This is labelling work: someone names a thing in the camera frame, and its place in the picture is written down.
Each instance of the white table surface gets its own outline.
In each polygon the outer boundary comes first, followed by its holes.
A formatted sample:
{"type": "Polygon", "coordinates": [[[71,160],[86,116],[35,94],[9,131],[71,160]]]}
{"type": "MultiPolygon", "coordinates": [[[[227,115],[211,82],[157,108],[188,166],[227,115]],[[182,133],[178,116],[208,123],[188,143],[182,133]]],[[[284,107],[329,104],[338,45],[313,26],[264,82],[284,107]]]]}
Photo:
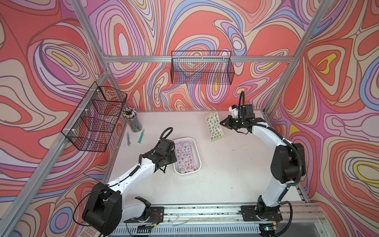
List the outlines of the white table surface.
{"type": "MultiPolygon", "coordinates": [[[[166,173],[156,171],[142,181],[127,199],[140,196],[151,204],[203,204],[256,202],[266,190],[272,177],[270,165],[274,151],[253,134],[236,133],[223,127],[224,137],[211,142],[205,116],[210,111],[138,112],[145,128],[141,144],[141,132],[126,128],[110,180],[114,180],[138,163],[139,154],[151,150],[161,133],[168,127],[174,131],[168,139],[191,137],[195,140],[202,162],[201,169],[188,176],[175,173],[168,165],[166,173]],[[126,134],[130,134],[128,146],[126,134]]],[[[218,111],[224,120],[229,111],[218,111]]],[[[255,111],[262,117],[261,111],[255,111]]],[[[301,201],[295,187],[291,187],[284,201],[301,201]]]]}

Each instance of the wall-mounted basket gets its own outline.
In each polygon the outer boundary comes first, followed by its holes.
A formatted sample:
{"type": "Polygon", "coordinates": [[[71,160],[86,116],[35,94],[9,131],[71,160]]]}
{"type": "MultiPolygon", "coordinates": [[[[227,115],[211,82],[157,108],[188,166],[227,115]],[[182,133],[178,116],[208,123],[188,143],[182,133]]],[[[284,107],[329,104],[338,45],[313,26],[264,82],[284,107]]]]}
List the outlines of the wall-mounted basket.
{"type": "Polygon", "coordinates": [[[105,152],[127,94],[110,86],[97,86],[69,132],[62,133],[80,151],[105,152]]]}
{"type": "Polygon", "coordinates": [[[171,51],[171,83],[231,85],[231,54],[229,50],[171,51]]]}

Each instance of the red wire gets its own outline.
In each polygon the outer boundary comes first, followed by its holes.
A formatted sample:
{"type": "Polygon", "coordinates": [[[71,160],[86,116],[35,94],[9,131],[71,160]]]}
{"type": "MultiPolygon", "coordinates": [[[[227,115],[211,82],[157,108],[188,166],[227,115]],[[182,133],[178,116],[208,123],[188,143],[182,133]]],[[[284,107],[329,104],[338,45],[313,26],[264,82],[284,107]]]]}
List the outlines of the red wire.
{"type": "Polygon", "coordinates": [[[155,213],[155,212],[152,212],[151,214],[156,214],[158,216],[158,222],[161,221],[161,215],[159,215],[158,213],[155,213]]]}

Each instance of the white tray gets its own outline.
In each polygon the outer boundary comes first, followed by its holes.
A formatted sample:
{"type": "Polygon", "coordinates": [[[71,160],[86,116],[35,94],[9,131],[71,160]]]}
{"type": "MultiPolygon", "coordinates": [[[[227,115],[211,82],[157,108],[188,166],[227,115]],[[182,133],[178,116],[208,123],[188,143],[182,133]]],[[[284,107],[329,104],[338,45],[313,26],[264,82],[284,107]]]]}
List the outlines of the white tray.
{"type": "Polygon", "coordinates": [[[189,175],[189,174],[194,174],[194,173],[198,172],[198,171],[200,170],[200,168],[201,168],[201,160],[200,160],[199,152],[197,151],[197,147],[196,147],[195,140],[193,140],[193,139],[190,138],[190,137],[184,137],[184,138],[175,139],[173,142],[174,142],[174,143],[178,143],[178,142],[182,142],[182,141],[188,141],[188,142],[191,143],[191,145],[192,145],[192,154],[193,154],[193,159],[194,159],[194,161],[195,161],[196,170],[195,170],[195,171],[192,171],[192,172],[188,172],[188,173],[181,174],[181,173],[178,172],[178,162],[173,163],[173,165],[174,165],[174,170],[175,170],[175,172],[176,172],[178,175],[189,175]]]}

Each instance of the metal rail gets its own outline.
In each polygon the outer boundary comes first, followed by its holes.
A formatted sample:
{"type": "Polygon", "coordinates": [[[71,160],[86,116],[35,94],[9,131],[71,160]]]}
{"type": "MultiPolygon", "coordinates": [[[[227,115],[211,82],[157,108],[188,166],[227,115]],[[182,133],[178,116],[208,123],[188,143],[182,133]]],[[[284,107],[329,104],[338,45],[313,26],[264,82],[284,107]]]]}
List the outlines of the metal rail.
{"type": "Polygon", "coordinates": [[[300,60],[300,56],[305,50],[305,47],[309,43],[310,39],[312,38],[314,32],[316,31],[317,27],[319,26],[321,20],[323,19],[326,11],[330,7],[334,0],[322,0],[318,8],[316,9],[315,14],[313,15],[307,29],[304,32],[304,35],[299,41],[299,44],[295,50],[295,53],[293,55],[293,61],[290,63],[287,68],[284,70],[283,75],[279,78],[278,83],[276,84],[273,92],[271,93],[265,107],[263,108],[264,111],[271,108],[274,103],[276,103],[276,100],[279,96],[279,94],[282,92],[284,85],[290,78],[290,75],[292,71],[295,69],[297,62],[300,60]]]}
{"type": "MultiPolygon", "coordinates": [[[[109,71],[104,71],[97,80],[97,83],[99,85],[104,85],[108,76],[109,71]]],[[[82,113],[81,109],[85,108],[88,101],[94,94],[97,85],[94,83],[92,86],[93,90],[88,91],[87,95],[79,104],[78,109],[74,111],[66,127],[72,127],[75,121],[79,118],[80,114],[82,113]]],[[[68,139],[62,133],[60,133],[45,157],[42,159],[41,163],[37,166],[36,170],[28,179],[6,213],[3,215],[0,222],[0,237],[7,237],[12,235],[13,230],[16,228],[18,222],[21,220],[22,216],[28,209],[28,206],[44,183],[46,177],[48,174],[50,174],[50,171],[52,170],[55,162],[58,160],[67,144],[68,139]]]]}
{"type": "MultiPolygon", "coordinates": [[[[105,71],[110,71],[110,68],[104,59],[104,55],[105,55],[104,51],[100,47],[99,41],[97,40],[97,37],[91,26],[87,13],[83,5],[81,4],[80,0],[71,0],[71,6],[76,16],[78,17],[78,20],[80,24],[82,25],[83,30],[86,36],[88,37],[92,48],[95,50],[96,57],[98,58],[101,66],[103,67],[105,71]]],[[[111,73],[109,83],[112,85],[113,88],[120,89],[116,79],[114,78],[113,73],[111,73]]]]}
{"type": "MultiPolygon", "coordinates": [[[[170,63],[171,56],[104,56],[107,63],[170,63]]],[[[232,63],[291,63],[293,56],[231,56],[232,63]]]]}

